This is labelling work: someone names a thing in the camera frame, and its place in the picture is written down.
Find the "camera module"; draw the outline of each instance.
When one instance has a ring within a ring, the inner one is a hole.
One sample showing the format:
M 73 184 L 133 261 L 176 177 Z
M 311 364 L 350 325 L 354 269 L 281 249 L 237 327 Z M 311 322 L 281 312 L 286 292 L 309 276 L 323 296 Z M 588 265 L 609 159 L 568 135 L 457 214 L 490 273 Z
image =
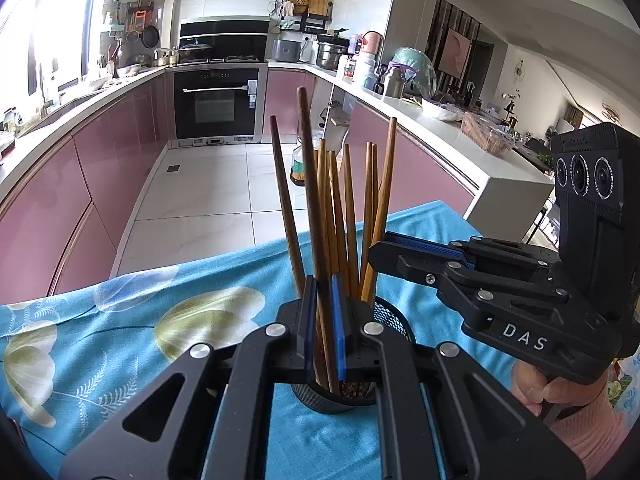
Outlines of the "camera module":
M 613 192 L 613 172 L 609 161 L 601 156 L 593 170 L 593 181 L 600 198 L 605 199 Z
M 556 162 L 556 180 L 561 187 L 566 186 L 566 163 L 564 158 L 558 158 Z
M 589 189 L 589 171 L 587 161 L 581 155 L 574 155 L 571 159 L 571 184 L 578 196 L 585 196 Z

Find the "pink cabinet door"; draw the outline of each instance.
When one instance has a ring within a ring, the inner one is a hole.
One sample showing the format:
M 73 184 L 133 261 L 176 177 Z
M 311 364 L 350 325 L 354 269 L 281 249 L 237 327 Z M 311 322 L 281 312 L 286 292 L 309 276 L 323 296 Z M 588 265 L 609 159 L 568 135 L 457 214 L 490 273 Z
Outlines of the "pink cabinet door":
M 93 204 L 82 216 L 70 245 L 53 284 L 54 294 L 78 290 L 109 279 L 116 249 Z
M 378 145 L 378 175 L 382 176 L 386 135 L 389 121 L 357 102 L 351 115 L 351 126 L 345 142 L 351 153 L 353 199 L 356 220 L 363 218 L 366 143 Z M 417 205 L 442 200 L 463 215 L 473 195 L 422 148 L 414 144 L 398 127 L 394 176 L 391 185 L 389 212 L 402 211 Z
M 135 88 L 133 105 L 136 113 L 136 127 L 138 129 L 138 142 L 142 154 L 140 170 L 143 173 L 143 182 L 151 171 L 156 156 L 158 156 L 158 144 L 156 143 L 156 129 L 154 126 L 154 108 L 151 102 L 151 84 L 142 84 Z
M 111 117 L 104 112 L 74 135 L 89 193 L 113 244 L 117 247 L 133 203 L 120 169 Z
M 122 199 L 132 210 L 146 179 L 142 171 L 142 152 L 138 142 L 133 97 L 128 95 L 113 105 L 108 113 L 120 169 L 126 183 Z
M 296 135 L 298 132 L 299 86 L 305 86 L 305 74 L 301 70 L 271 68 L 267 78 L 267 96 L 264 103 L 264 127 L 262 132 L 271 135 L 270 117 L 278 120 L 280 135 Z
M 151 81 L 151 100 L 154 106 L 154 124 L 156 126 L 156 143 L 158 144 L 156 151 L 160 153 L 169 141 L 164 76 L 158 76 Z
M 76 147 L 69 139 L 28 180 L 0 219 L 0 304 L 47 295 L 89 202 Z

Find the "ceiling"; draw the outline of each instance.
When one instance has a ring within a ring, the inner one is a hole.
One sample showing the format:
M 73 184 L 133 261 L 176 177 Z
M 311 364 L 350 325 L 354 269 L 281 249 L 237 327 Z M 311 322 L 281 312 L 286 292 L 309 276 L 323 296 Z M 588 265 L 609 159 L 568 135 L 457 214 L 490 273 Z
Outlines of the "ceiling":
M 640 28 L 622 0 L 447 1 L 503 41 L 580 73 L 593 88 L 640 115 Z M 580 104 L 580 78 L 566 79 Z

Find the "white tiled floor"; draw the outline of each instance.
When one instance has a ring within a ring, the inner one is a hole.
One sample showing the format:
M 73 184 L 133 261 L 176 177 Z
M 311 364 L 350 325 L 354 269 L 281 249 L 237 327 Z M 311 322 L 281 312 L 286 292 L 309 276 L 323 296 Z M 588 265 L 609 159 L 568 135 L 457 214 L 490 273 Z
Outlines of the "white tiled floor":
M 294 144 L 283 144 L 287 173 Z M 169 166 L 178 171 L 167 172 Z M 303 187 L 289 181 L 299 232 Z M 151 182 L 118 274 L 228 253 L 284 236 L 270 144 L 169 150 Z

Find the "oven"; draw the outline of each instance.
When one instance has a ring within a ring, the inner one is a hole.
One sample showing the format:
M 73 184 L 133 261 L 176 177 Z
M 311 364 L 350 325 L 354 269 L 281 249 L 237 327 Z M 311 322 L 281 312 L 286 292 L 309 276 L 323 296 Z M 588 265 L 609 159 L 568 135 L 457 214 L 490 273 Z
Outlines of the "oven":
M 266 63 L 208 63 L 174 73 L 172 147 L 260 142 Z

